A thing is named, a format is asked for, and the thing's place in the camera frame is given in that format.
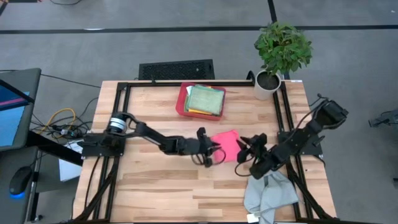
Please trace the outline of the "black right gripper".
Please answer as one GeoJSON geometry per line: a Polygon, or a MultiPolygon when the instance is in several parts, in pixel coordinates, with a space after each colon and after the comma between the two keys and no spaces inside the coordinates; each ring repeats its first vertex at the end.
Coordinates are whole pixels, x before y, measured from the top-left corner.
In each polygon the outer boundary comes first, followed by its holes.
{"type": "Polygon", "coordinates": [[[241,136],[241,140],[237,140],[240,151],[237,154],[238,164],[252,161],[249,173],[257,180],[263,177],[274,166],[271,159],[271,153],[267,150],[267,135],[262,133],[254,135],[251,138],[241,136]]]}

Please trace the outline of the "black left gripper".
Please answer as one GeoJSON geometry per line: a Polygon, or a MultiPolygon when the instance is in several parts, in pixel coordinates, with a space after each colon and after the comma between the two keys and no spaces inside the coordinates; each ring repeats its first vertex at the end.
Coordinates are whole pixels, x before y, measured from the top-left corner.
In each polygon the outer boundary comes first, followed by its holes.
{"type": "Polygon", "coordinates": [[[185,152],[191,157],[192,162],[197,166],[211,167],[213,160],[211,155],[220,150],[220,144],[213,142],[206,134],[206,129],[200,127],[197,131],[197,138],[187,139],[185,152]]]}

